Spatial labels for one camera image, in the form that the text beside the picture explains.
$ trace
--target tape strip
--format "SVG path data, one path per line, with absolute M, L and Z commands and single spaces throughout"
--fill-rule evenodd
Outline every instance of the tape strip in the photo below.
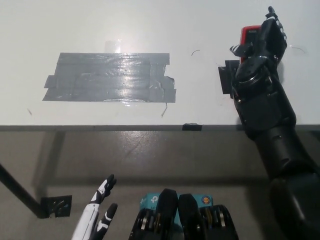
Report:
M 43 101 L 175 103 L 176 89 L 49 88 Z
M 60 53 L 58 64 L 169 65 L 169 53 Z
M 168 53 L 61 53 L 43 101 L 175 103 Z

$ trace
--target robotic hand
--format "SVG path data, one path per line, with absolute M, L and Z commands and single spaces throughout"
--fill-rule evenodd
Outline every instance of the robotic hand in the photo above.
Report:
M 245 59 L 231 81 L 234 105 L 271 180 L 270 202 L 283 233 L 289 240 L 320 239 L 320 170 L 295 131 L 296 115 L 277 72 L 287 36 L 268 10 L 254 43 L 230 49 Z
M 102 240 L 108 231 L 109 225 L 114 217 L 118 205 L 112 203 L 105 212 L 103 218 L 96 226 L 99 216 L 99 206 L 103 200 L 111 193 L 111 189 L 116 184 L 115 176 L 110 175 L 96 190 L 89 204 L 83 210 L 81 218 L 75 228 L 72 240 Z
M 227 208 L 214 205 L 198 208 L 191 194 L 177 196 L 165 189 L 159 196 L 156 210 L 142 209 L 133 225 L 129 240 L 169 240 L 178 210 L 184 240 L 238 240 Z

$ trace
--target table leg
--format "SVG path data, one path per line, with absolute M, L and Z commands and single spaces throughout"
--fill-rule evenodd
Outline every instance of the table leg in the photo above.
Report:
M 38 218 L 46 219 L 48 212 L 14 179 L 0 164 L 0 182 L 2 182 L 23 204 Z

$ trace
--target white table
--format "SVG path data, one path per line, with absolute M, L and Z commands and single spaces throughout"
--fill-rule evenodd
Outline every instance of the white table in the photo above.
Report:
M 320 1 L 281 0 L 11 0 L 0 2 L 0 130 L 202 130 L 239 125 L 222 93 L 218 66 L 241 28 L 259 25 L 274 7 L 288 37 L 283 86 L 299 127 L 318 129 Z M 59 54 L 170 53 L 166 76 L 176 102 L 46 102 Z

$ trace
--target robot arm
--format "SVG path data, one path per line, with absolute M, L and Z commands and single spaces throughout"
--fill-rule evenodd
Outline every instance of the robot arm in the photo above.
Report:
M 297 136 L 296 115 L 277 72 L 286 40 L 269 7 L 254 44 L 231 48 L 236 56 L 248 57 L 232 80 L 232 94 L 271 180 L 270 201 L 282 231 L 290 240 L 320 239 L 319 167 Z

